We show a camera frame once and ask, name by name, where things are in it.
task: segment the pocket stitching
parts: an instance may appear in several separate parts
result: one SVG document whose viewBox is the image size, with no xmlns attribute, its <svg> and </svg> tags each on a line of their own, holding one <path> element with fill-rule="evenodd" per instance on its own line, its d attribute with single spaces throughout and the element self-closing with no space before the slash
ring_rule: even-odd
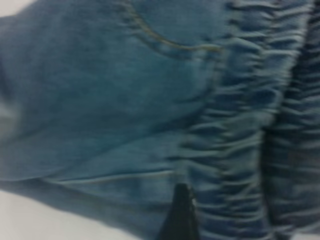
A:
<svg viewBox="0 0 320 240">
<path fill-rule="evenodd" d="M 132 5 L 131 0 L 123 0 L 123 6 L 125 8 L 125 13 L 128 15 L 130 20 L 145 34 L 160 43 L 180 50 L 186 51 L 196 51 L 196 50 L 206 50 L 210 52 L 219 52 L 222 48 L 214 44 L 199 44 L 199 45 L 182 45 L 174 41 L 168 40 L 157 32 L 153 31 L 152 28 L 143 20 L 143 18 L 136 11 L 135 7 Z"/>
</svg>

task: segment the stitching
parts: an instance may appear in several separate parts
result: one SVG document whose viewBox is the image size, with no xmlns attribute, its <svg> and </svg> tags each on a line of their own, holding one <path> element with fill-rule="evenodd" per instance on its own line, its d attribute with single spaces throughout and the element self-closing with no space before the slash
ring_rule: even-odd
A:
<svg viewBox="0 0 320 240">
<path fill-rule="evenodd" d="M 154 38 L 155 40 L 158 40 L 159 42 L 176 48 L 176 49 L 182 49 L 187 51 L 195 51 L 195 50 L 207 50 L 211 52 L 219 52 L 221 50 L 221 47 L 211 45 L 211 44 L 200 44 L 196 46 L 187 46 L 187 45 L 181 45 L 176 42 L 167 40 L 160 34 L 154 32 L 151 27 L 143 20 L 143 18 L 137 13 L 136 9 L 131 3 L 131 0 L 124 0 L 123 6 L 126 8 L 126 12 L 130 16 L 130 18 L 134 21 L 134 23 L 140 27 L 140 29 L 148 34 L 150 37 Z"/>
<path fill-rule="evenodd" d="M 157 171 L 157 172 L 127 173 L 127 174 L 95 177 L 95 178 L 82 178 L 82 179 L 79 178 L 79 179 L 70 179 L 70 180 L 50 180 L 50 178 L 43 178 L 43 180 L 50 183 L 60 184 L 60 185 L 97 184 L 97 183 L 106 183 L 106 182 L 125 180 L 125 179 L 154 178 L 162 175 L 171 175 L 173 173 L 174 171 L 172 170 L 164 170 L 164 171 Z"/>
</svg>

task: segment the white floor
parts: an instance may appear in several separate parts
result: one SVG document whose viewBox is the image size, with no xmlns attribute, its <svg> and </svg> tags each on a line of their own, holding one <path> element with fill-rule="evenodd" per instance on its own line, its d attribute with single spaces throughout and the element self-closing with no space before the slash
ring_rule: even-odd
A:
<svg viewBox="0 0 320 240">
<path fill-rule="evenodd" d="M 33 0 L 0 0 L 0 17 Z M 135 240 L 117 229 L 0 191 L 0 240 Z M 320 240 L 297 236 L 294 240 Z"/>
</svg>

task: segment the gathered denim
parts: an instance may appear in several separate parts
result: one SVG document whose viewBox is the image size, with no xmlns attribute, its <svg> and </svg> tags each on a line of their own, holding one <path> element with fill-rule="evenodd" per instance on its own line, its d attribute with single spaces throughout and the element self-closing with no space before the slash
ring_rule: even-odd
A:
<svg viewBox="0 0 320 240">
<path fill-rule="evenodd" d="M 38 0 L 0 24 L 0 189 L 156 239 L 320 232 L 320 1 Z"/>
</svg>

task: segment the blue denim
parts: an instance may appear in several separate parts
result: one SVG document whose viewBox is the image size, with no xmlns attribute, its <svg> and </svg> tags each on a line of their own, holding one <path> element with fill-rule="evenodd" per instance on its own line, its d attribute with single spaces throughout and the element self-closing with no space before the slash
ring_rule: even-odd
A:
<svg viewBox="0 0 320 240">
<path fill-rule="evenodd" d="M 0 189 L 154 240 L 320 232 L 318 0 L 38 0 L 0 26 Z"/>
</svg>

